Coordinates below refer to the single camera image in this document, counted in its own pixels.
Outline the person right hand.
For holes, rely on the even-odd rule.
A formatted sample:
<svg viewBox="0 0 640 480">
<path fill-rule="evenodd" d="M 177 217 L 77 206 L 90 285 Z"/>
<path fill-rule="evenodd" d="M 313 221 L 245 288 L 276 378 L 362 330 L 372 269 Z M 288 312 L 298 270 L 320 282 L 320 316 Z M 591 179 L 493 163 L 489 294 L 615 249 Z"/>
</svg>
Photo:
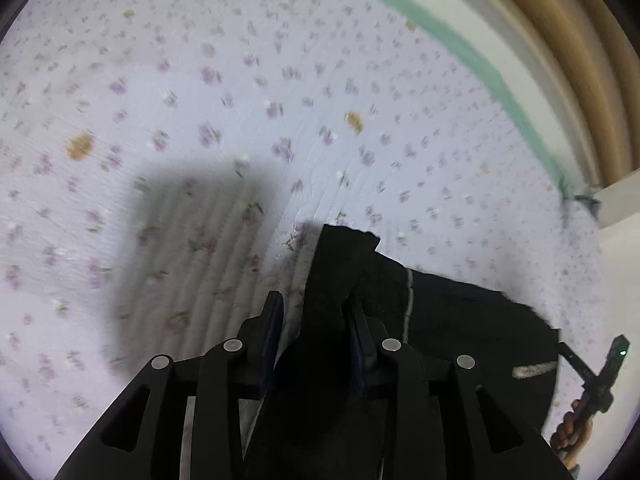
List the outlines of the person right hand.
<svg viewBox="0 0 640 480">
<path fill-rule="evenodd" d="M 570 410 L 564 414 L 562 422 L 556 427 L 550 439 L 552 450 L 561 455 L 561 460 L 567 469 L 577 464 L 578 456 L 592 434 L 592 418 L 588 418 L 581 425 L 576 424 L 579 404 L 578 399 L 570 404 Z"/>
</svg>

